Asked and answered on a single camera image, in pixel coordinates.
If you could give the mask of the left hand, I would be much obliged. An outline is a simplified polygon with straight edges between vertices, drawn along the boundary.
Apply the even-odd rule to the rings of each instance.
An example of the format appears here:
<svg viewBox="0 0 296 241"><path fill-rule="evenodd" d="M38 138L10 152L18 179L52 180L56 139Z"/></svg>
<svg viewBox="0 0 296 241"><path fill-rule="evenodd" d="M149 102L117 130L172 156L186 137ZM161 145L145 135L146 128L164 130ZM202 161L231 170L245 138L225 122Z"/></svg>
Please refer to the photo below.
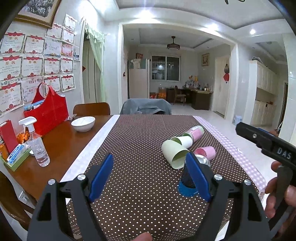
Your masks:
<svg viewBox="0 0 296 241"><path fill-rule="evenodd" d="M152 236L148 232L141 233L136 238L134 238L132 241L152 241Z"/></svg>

